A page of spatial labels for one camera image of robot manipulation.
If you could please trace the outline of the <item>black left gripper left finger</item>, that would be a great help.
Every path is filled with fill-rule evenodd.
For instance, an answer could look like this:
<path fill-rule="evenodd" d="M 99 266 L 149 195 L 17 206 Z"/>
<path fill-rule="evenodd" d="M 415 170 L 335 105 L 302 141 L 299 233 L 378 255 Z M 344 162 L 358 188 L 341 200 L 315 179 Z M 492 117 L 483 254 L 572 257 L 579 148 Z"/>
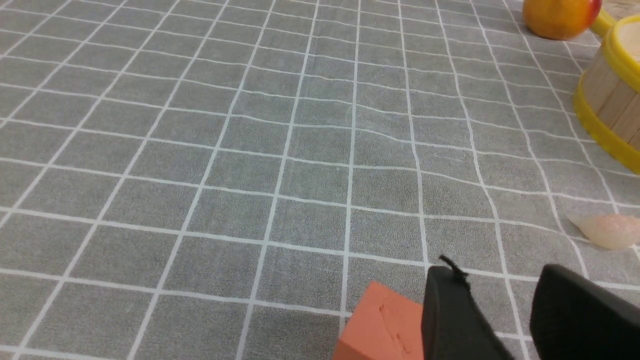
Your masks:
<path fill-rule="evenodd" d="M 475 302 L 469 275 L 445 255 L 426 275 L 422 346 L 426 360 L 512 360 Z"/>

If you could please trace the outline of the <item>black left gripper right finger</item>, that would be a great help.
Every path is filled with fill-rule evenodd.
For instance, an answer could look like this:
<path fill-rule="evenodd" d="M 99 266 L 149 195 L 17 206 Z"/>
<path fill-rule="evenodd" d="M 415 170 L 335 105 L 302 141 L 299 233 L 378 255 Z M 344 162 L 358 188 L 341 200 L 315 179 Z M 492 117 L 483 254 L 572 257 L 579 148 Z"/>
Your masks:
<path fill-rule="evenodd" d="M 542 267 L 529 330 L 542 360 L 637 360 L 640 310 L 559 264 Z"/>

